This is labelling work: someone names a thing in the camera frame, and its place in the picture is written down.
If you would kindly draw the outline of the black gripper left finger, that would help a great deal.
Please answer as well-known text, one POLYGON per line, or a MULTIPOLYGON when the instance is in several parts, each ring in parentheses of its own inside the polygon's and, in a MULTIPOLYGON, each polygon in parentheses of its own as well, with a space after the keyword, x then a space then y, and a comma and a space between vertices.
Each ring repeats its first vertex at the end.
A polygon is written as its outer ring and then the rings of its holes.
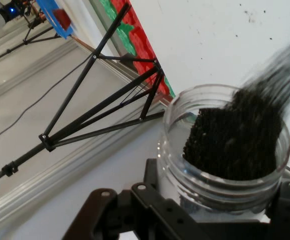
POLYGON ((139 240, 209 240, 210 236, 172 199, 157 191, 157 160, 146 161, 142 182, 129 190, 92 191, 64 240, 117 240, 133 231, 139 240))

